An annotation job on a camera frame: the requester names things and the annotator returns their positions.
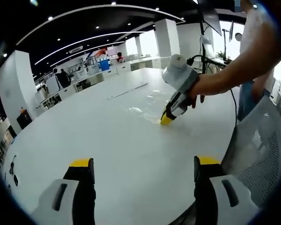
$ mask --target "jeans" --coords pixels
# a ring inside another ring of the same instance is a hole
[[[239,107],[238,107],[238,114],[237,119],[239,121],[242,121],[252,110],[253,108],[258,104],[255,99],[252,97],[252,88],[253,88],[254,81],[250,81],[247,83],[244,83],[240,87],[240,93],[239,93]],[[270,97],[271,93],[264,89],[262,96],[260,99],[263,98],[263,96]]]

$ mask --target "blue bin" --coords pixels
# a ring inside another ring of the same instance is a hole
[[[100,63],[100,67],[101,67],[102,71],[109,70],[108,60],[103,60],[99,63]]]

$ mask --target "human hand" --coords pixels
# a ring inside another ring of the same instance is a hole
[[[222,80],[220,74],[201,74],[197,82],[191,88],[189,95],[193,99],[192,108],[196,107],[197,96],[200,95],[201,103],[205,100],[205,95],[215,95],[222,91]]]

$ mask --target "yellow tip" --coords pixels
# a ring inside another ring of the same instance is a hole
[[[89,165],[89,158],[78,159],[70,164],[70,167],[87,167]]]
[[[167,115],[163,115],[163,117],[160,120],[160,125],[169,125],[173,120],[171,120]]]
[[[200,164],[201,165],[206,165],[206,164],[220,164],[219,161],[217,161],[216,159],[212,158],[212,157],[206,157],[206,156],[198,156],[199,160],[200,160]]]

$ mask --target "round table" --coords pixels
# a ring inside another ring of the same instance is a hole
[[[194,202],[193,157],[223,158],[235,106],[230,92],[206,97],[161,126],[158,120],[175,91],[161,73],[143,68],[110,78],[27,126],[10,146],[3,168],[22,208],[31,213],[71,162],[92,157],[96,224],[165,225],[179,217]],[[8,173],[14,154],[18,187]]]

